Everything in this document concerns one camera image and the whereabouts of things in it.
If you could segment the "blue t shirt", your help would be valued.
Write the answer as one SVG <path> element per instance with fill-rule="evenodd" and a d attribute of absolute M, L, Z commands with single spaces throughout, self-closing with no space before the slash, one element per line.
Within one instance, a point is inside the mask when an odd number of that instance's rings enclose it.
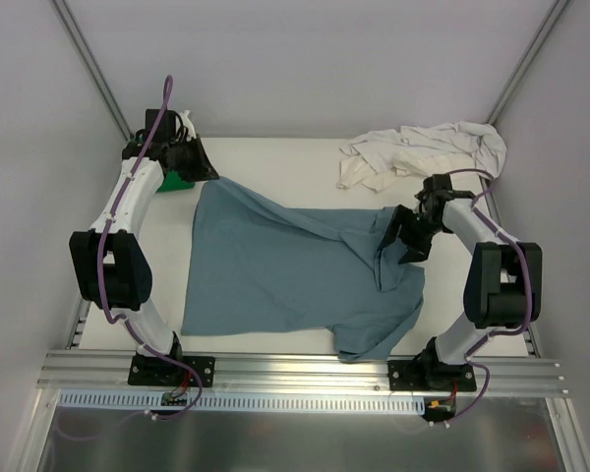
<path fill-rule="evenodd" d="M 282 206 L 234 181 L 197 203 L 181 331 L 225 336 L 324 328 L 347 362 L 382 360 L 417 322 L 425 273 L 383 245 L 392 209 Z"/>

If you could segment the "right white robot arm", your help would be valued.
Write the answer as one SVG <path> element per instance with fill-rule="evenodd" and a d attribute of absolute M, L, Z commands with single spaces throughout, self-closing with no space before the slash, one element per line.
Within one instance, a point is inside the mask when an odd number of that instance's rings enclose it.
<path fill-rule="evenodd" d="M 397 378 L 426 390 L 474 381 L 472 358 L 491 340 L 522 334 L 541 310 L 543 252 L 521 242 L 478 207 L 479 196 L 457 190 L 450 174 L 423 182 L 415 208 L 397 206 L 379 244 L 401 241 L 403 265 L 425 261 L 433 239 L 452 234 L 471 256 L 462 294 L 463 312 L 443 334 L 397 373 Z"/>

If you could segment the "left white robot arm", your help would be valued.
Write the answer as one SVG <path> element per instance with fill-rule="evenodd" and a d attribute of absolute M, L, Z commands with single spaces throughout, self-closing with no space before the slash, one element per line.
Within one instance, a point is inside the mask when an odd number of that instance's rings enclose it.
<path fill-rule="evenodd" d="M 153 275 L 139 243 L 151 200 L 173 175 L 194 185 L 218 179 L 188 110 L 149 109 L 145 125 L 121 153 L 117 183 L 102 213 L 69 240 L 82 297 L 111 325 L 122 325 L 138 354 L 153 357 L 150 372 L 162 384 L 184 376 L 178 336 L 152 299 Z"/>

